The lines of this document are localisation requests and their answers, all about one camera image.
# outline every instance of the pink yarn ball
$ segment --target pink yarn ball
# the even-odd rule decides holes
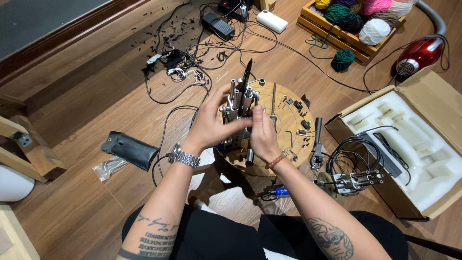
[[[364,0],[364,14],[387,11],[391,7],[391,0]]]

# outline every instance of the hand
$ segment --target hand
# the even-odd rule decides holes
[[[270,163],[281,155],[274,122],[268,114],[263,113],[261,105],[254,107],[250,145],[255,155],[265,163]]]
[[[182,150],[198,156],[204,149],[218,144],[244,127],[252,126],[251,118],[236,120],[226,125],[220,123],[222,117],[218,115],[218,107],[223,99],[223,94],[229,93],[230,88],[231,85],[229,84],[220,87],[201,104],[188,137],[181,146]]]

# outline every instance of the wooden crate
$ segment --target wooden crate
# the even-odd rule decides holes
[[[302,7],[297,25],[311,34],[316,34],[321,38],[325,38],[332,24],[324,17],[310,10],[310,7],[314,5],[315,0],[310,0],[308,4]],[[366,66],[403,25],[406,21],[405,17],[406,15],[401,17],[399,23],[392,29],[391,33],[381,43],[375,46],[362,43],[358,37],[349,32],[342,31],[342,29],[336,25],[334,25],[326,40],[330,46],[337,50],[345,48],[350,49],[355,55],[355,61]]]

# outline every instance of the white power bank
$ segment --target white power bank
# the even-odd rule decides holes
[[[282,31],[289,24],[283,19],[279,18],[278,16],[268,12],[267,10],[263,10],[261,13],[257,15],[257,21],[259,21],[260,23],[264,24],[266,27],[270,28],[271,30],[277,33],[282,33]]]

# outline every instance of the black leather pouch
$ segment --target black leather pouch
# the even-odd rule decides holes
[[[149,145],[124,133],[111,131],[101,150],[119,156],[130,163],[148,171],[159,148]]]

